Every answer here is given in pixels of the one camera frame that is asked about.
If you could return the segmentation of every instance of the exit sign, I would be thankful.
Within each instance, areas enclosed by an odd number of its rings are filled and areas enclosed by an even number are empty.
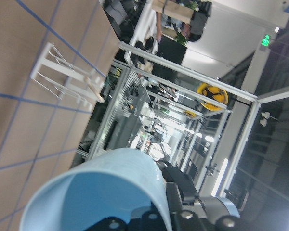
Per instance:
[[[264,38],[262,39],[261,45],[267,47],[270,43],[270,36],[269,35],[265,35]]]

